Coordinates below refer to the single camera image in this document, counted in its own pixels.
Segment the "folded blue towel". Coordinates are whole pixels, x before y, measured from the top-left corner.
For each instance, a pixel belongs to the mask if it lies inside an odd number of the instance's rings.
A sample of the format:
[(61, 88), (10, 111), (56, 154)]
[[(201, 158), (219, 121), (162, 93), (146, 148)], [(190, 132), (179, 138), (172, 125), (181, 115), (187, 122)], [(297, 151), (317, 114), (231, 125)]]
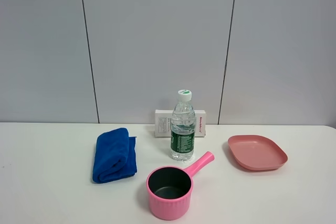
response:
[(118, 128), (98, 136), (92, 170), (92, 180), (108, 183), (134, 176), (137, 173), (136, 137), (126, 128)]

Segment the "clear water bottle green label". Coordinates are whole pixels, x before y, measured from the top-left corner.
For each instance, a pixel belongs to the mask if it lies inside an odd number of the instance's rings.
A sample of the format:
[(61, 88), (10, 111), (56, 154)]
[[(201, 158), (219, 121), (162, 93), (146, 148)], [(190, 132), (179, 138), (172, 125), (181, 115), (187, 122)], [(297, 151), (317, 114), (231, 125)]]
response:
[(178, 91), (178, 101), (170, 122), (171, 157), (176, 161), (187, 161), (194, 153), (196, 115), (191, 100), (190, 90)]

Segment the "white cardboard box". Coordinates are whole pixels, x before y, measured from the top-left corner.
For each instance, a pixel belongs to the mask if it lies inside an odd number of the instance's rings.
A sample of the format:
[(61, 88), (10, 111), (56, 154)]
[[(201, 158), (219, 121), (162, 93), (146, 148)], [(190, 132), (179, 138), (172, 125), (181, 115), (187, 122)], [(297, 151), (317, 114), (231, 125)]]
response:
[[(155, 110), (155, 137), (171, 136), (172, 114), (172, 110)], [(195, 115), (195, 137), (205, 137), (206, 112), (204, 110), (195, 110)]]

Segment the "pink square plate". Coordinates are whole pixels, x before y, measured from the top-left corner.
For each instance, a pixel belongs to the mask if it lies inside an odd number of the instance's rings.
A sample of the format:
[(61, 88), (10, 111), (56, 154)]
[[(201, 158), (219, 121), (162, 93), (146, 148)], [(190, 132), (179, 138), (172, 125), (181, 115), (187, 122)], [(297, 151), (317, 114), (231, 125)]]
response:
[(227, 143), (236, 162), (247, 170), (275, 170), (288, 161), (287, 154), (274, 141), (264, 136), (234, 135)]

